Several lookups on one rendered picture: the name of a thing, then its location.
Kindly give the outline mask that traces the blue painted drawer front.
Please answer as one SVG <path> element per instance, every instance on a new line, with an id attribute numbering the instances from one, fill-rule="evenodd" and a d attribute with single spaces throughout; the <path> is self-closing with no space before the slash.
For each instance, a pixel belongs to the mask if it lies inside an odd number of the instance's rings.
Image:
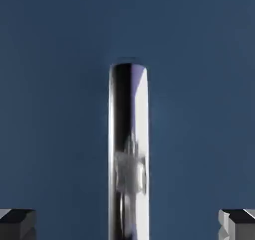
<path id="1" fill-rule="evenodd" d="M 108 78 L 148 69 L 151 240 L 255 208 L 255 0 L 0 0 L 0 208 L 108 240 Z"/>

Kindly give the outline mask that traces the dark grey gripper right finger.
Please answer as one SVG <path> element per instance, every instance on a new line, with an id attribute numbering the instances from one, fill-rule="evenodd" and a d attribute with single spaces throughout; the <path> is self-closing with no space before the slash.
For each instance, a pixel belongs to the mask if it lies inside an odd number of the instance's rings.
<path id="1" fill-rule="evenodd" d="M 255 240 L 255 209 L 220 209 L 218 240 Z"/>

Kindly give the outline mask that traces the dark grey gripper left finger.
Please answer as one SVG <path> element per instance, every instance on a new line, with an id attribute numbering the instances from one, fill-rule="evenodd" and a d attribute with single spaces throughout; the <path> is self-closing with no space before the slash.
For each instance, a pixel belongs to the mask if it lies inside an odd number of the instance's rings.
<path id="1" fill-rule="evenodd" d="M 37 240 L 36 210 L 0 209 L 0 240 Z"/>

